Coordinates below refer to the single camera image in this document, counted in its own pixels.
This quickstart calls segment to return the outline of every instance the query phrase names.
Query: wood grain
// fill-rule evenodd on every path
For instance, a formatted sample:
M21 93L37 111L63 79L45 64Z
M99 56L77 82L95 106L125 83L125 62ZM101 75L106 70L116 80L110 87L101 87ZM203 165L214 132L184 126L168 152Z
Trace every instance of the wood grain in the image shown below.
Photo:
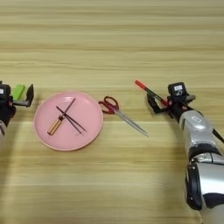
M224 133L221 0L2 0L1 80L35 86L10 123L0 155L0 223L196 224L184 199L186 154L178 125L153 115L135 79L167 95L184 81L192 105ZM51 95L113 95L150 134L105 115L99 137L61 153L32 120Z

